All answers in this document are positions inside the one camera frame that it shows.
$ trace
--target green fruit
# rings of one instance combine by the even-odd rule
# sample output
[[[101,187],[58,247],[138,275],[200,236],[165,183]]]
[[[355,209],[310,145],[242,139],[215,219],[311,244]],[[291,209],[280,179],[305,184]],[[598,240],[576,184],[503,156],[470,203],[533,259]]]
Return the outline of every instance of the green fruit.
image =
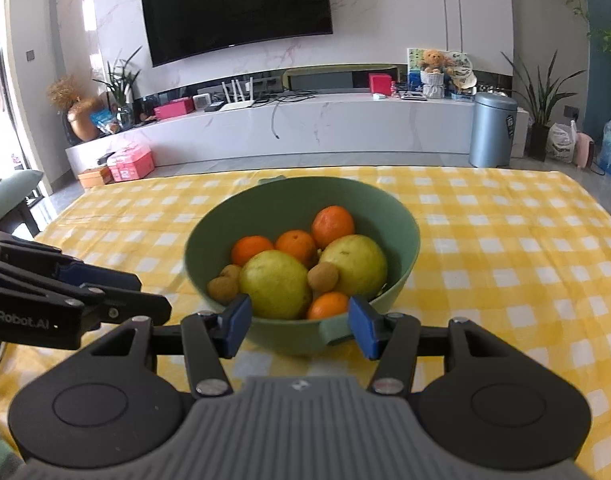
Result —
[[[281,251],[250,258],[239,277],[239,291],[252,300],[252,313],[270,319],[298,319],[310,305],[307,269]]]
[[[387,260],[377,243],[363,235],[338,238],[325,248],[319,262],[339,269],[334,290],[346,296],[364,296],[372,300],[385,285]]]

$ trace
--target white marble tv stand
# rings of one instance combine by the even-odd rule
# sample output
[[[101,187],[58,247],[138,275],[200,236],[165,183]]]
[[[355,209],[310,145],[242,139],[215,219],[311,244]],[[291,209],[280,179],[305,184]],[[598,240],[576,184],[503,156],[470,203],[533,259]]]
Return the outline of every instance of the white marble tv stand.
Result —
[[[293,153],[468,153],[474,104],[373,101],[368,93],[321,94],[296,103],[194,112],[68,148],[74,174],[131,143],[150,146],[157,166]],[[522,156],[527,112],[519,108],[513,156]]]

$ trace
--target pink object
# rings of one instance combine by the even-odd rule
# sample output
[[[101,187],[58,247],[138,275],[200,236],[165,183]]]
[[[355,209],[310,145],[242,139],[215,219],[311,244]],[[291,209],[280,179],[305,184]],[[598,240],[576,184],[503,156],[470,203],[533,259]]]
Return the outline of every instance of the pink object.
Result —
[[[574,145],[573,163],[578,168],[589,168],[594,158],[594,140],[592,137],[577,132],[577,142]]]
[[[179,117],[187,115],[194,111],[194,101],[192,97],[182,97],[181,99],[175,99],[170,101],[167,105],[157,106],[154,109],[154,115],[157,120],[170,119],[173,117]]]
[[[154,170],[154,160],[150,148],[130,144],[108,157],[108,167],[115,182],[138,180]]]
[[[392,78],[388,74],[368,74],[373,94],[392,95]]]

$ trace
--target green bowl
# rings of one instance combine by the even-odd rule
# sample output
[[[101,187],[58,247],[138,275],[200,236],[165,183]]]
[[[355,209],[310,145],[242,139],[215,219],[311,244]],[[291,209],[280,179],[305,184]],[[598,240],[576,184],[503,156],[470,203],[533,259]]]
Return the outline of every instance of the green bowl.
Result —
[[[353,216],[358,234],[376,241],[388,262],[387,290],[370,303],[386,313],[401,292],[419,254],[419,227],[396,198],[381,189],[346,178],[305,176],[270,179],[230,197],[193,229],[185,248],[185,267],[199,294],[217,312],[209,280],[230,263],[230,249],[244,236],[276,240],[290,229],[310,231],[324,207],[341,205]],[[266,349],[308,355],[351,337],[348,315],[322,320],[284,321],[254,317],[247,338]]]

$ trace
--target blue wall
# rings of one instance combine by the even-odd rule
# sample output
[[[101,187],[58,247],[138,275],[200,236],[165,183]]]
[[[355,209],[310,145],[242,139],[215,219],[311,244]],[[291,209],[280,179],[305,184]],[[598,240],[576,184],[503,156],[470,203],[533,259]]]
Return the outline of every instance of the blue wall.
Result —
[[[611,0],[588,0],[590,30],[611,28]],[[603,126],[611,119],[611,54],[603,52],[599,34],[590,37],[588,105],[583,131],[601,142]]]

